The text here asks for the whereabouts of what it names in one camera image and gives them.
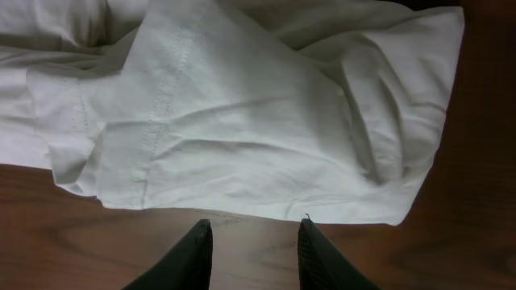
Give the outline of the white t-shirt black print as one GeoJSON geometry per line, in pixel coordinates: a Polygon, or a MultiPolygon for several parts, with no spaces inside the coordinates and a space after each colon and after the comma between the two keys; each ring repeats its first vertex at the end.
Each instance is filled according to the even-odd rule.
{"type": "Polygon", "coordinates": [[[4,1],[1,161],[113,209],[397,225],[463,32],[444,4],[4,1]]]}

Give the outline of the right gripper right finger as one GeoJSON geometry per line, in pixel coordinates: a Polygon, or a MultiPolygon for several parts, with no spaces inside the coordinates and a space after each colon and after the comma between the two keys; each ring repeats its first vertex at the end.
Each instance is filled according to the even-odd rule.
{"type": "Polygon", "coordinates": [[[380,290],[309,218],[298,230],[298,271],[301,290],[380,290]]]}

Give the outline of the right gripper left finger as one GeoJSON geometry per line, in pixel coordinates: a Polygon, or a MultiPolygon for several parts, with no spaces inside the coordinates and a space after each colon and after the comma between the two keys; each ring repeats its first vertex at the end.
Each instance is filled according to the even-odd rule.
{"type": "Polygon", "coordinates": [[[208,290],[212,259],[210,220],[201,219],[162,259],[123,290],[208,290]]]}

